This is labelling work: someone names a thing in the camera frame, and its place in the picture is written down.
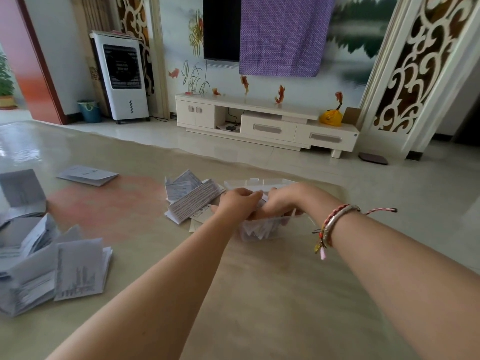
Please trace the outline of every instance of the braided red bracelet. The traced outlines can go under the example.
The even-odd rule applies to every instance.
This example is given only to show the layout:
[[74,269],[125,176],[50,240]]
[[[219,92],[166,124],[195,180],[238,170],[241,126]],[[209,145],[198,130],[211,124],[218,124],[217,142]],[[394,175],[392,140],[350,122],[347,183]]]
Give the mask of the braided red bracelet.
[[[327,249],[325,241],[330,247],[333,247],[332,237],[330,235],[326,234],[325,229],[326,229],[327,225],[339,214],[339,212],[346,209],[347,207],[350,207],[350,210],[346,210],[345,212],[343,212],[341,214],[341,216],[350,212],[351,210],[356,210],[356,211],[360,212],[360,208],[358,208],[357,206],[351,206],[349,204],[340,205],[335,210],[333,210],[333,212],[331,214],[328,215],[328,217],[324,221],[323,225],[321,226],[320,231],[318,231],[318,230],[314,231],[314,233],[318,232],[318,238],[319,238],[318,241],[317,241],[317,244],[315,245],[315,254],[317,254],[320,251],[320,256],[321,256],[322,260],[325,260],[325,258],[327,257],[326,253],[325,253],[325,250]],[[374,208],[372,210],[369,210],[368,212],[365,213],[365,215],[369,215],[369,214],[371,214],[373,212],[376,212],[376,211],[388,211],[388,212],[393,212],[393,213],[398,212],[398,210],[396,208],[379,207],[379,208]]]

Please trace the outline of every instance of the air cooler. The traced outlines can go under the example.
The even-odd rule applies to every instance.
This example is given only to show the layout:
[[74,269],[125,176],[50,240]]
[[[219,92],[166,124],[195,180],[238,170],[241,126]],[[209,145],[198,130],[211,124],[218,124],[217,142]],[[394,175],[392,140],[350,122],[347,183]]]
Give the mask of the air cooler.
[[138,39],[103,31],[93,31],[90,37],[113,120],[117,124],[130,119],[149,121]]

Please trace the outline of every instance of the bracelet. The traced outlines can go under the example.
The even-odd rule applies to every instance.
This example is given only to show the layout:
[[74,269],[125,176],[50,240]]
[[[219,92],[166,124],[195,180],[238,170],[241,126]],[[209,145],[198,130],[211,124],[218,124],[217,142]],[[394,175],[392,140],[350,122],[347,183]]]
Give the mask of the bracelet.
[[[326,243],[330,246],[333,247],[332,243],[332,237],[330,235],[330,232],[332,231],[333,227],[335,226],[335,223],[346,215],[347,213],[351,211],[357,211],[361,212],[360,207],[356,205],[351,205],[351,204],[343,204],[341,206],[338,206],[331,214],[328,215],[327,219],[323,223],[322,227],[320,230],[316,230],[313,233],[318,233],[318,242],[315,245],[315,254],[317,254],[320,251],[320,257],[322,260],[325,260],[327,255],[326,255],[326,249],[327,245]],[[396,208],[374,208],[373,210],[368,211],[365,213],[365,215],[369,215],[373,212],[376,211],[389,211],[396,213],[398,210]]]

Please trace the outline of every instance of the television screen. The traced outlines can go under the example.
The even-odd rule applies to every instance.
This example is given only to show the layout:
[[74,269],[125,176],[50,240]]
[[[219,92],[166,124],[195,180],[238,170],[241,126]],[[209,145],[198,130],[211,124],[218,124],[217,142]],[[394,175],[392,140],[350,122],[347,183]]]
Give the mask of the television screen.
[[203,57],[240,61],[242,0],[203,0]]

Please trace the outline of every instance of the lake painting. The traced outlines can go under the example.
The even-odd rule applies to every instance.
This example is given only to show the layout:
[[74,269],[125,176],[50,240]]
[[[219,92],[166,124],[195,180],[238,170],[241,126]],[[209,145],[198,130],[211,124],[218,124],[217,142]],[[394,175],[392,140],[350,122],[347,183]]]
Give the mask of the lake painting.
[[[336,108],[335,93],[341,91],[343,108],[358,107],[396,4],[397,0],[336,0],[318,75],[246,76],[248,96],[273,100],[281,84],[289,104],[328,110]],[[238,63],[203,59],[202,10],[202,0],[160,0],[172,112],[177,93],[245,94]]]

